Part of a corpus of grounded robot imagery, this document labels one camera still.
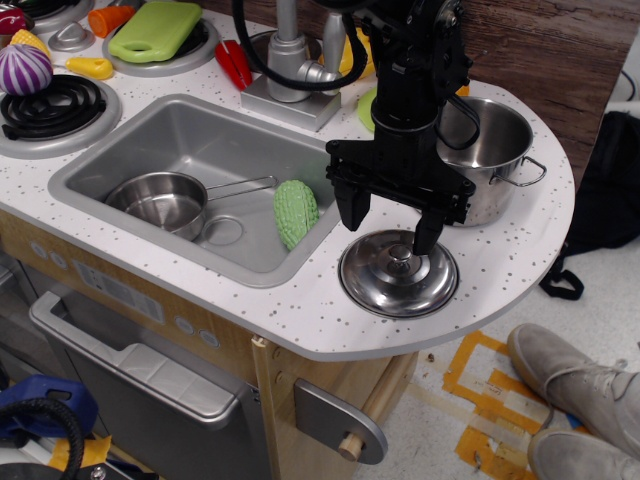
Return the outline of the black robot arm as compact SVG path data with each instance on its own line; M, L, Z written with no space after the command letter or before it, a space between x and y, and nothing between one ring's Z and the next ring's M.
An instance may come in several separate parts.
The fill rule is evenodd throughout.
M465 220L475 191L436 148L442 109L460 105L456 93L469 82L463 8L458 1L355 1L341 8L360 18L377 74L373 139L326 145L341 221L357 230L372 196L414 207L421 218L413 251L428 255L444 226Z

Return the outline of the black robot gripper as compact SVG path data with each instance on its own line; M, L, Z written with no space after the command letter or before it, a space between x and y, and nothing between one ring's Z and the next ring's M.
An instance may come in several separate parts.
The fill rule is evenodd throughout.
M334 188L341 221L357 231L376 195L421 212L413 241L415 255L429 255L443 225L462 223L475 185L446 165L437 152L441 137L438 106L432 122L419 129L391 129L376 122L374 138L331 140L327 178Z

